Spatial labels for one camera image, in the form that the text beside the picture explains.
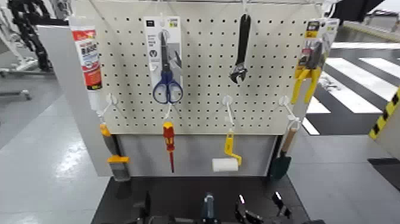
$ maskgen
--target scissors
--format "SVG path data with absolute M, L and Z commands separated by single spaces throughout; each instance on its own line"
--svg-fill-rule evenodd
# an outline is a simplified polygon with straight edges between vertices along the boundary
M 153 89 L 153 98 L 160 104 L 174 104 L 179 102 L 183 97 L 183 89 L 175 81 L 174 74 L 171 71 L 167 50 L 164 34 L 161 32 L 161 80 Z

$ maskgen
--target red screwdriver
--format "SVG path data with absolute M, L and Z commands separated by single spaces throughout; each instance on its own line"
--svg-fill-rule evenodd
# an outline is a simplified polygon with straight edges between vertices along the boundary
M 174 172 L 174 126 L 172 122 L 164 122 L 162 128 L 164 129 L 164 139 L 167 145 L 167 151 L 170 153 L 171 171 Z

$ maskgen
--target packaging card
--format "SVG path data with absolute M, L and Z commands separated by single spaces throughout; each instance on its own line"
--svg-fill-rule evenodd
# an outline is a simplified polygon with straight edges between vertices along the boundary
M 338 32 L 339 19 L 336 18 L 317 18 L 312 19 L 307 24 L 305 31 L 305 42 L 301 50 L 300 60 L 297 66 L 297 70 L 301 70 L 305 63 L 308 61 L 311 53 L 315 49 L 315 46 L 322 42 L 323 57 L 320 60 L 319 67 L 322 68 L 325 59 L 328 57 L 331 45 Z
M 161 80 L 161 32 L 168 47 L 168 60 L 174 79 L 183 87 L 182 38 L 180 17 L 153 16 L 143 19 L 149 59 L 150 77 L 153 88 Z

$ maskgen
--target yellow pliers handle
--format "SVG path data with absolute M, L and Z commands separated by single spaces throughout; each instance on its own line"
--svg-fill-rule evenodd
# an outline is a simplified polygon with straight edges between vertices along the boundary
M 313 96 L 313 93 L 317 87 L 320 75 L 321 75 L 321 69 L 314 69 L 311 71 L 311 84 L 305 94 L 304 103 L 308 104 L 310 102 L 311 97 Z
M 293 95 L 292 100 L 290 101 L 291 104 L 296 104 L 297 98 L 299 97 L 301 83 L 303 79 L 305 79 L 310 72 L 310 69 L 303 69 L 299 77 L 296 78 L 295 87 L 293 88 Z

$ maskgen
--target wooden handle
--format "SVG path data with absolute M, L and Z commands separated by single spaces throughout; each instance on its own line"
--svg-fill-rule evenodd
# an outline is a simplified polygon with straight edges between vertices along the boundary
M 289 146 L 292 143 L 293 137 L 296 134 L 296 131 L 297 130 L 295 128 L 293 128 L 293 127 L 289 129 L 289 132 L 287 133 L 287 137 L 285 139 L 285 142 L 282 145 L 281 151 L 283 151 L 283 152 L 287 152 L 288 151 Z

